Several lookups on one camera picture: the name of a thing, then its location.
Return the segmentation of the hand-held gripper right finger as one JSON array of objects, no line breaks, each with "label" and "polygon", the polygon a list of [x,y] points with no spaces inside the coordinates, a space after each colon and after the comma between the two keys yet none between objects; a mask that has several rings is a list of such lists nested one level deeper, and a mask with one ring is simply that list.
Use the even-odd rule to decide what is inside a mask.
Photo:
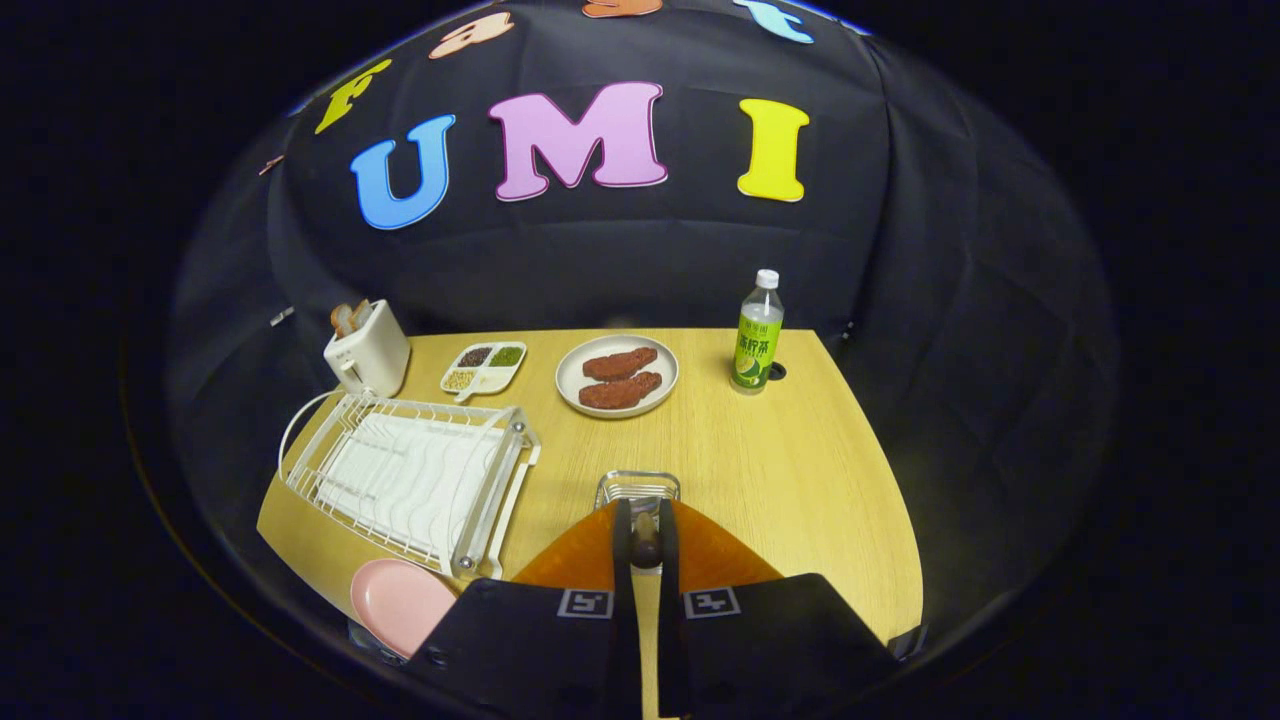
[{"label": "hand-held gripper right finger", "polygon": [[820,574],[685,591],[689,507],[662,501],[657,708],[681,719],[829,719],[899,670]]}]

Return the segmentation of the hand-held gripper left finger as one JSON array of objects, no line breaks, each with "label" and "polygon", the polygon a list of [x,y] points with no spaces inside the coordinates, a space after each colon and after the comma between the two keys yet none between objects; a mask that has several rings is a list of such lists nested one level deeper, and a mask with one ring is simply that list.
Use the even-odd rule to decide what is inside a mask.
[{"label": "hand-held gripper left finger", "polygon": [[604,507],[609,591],[472,582],[404,665],[457,719],[639,719],[628,501]]}]

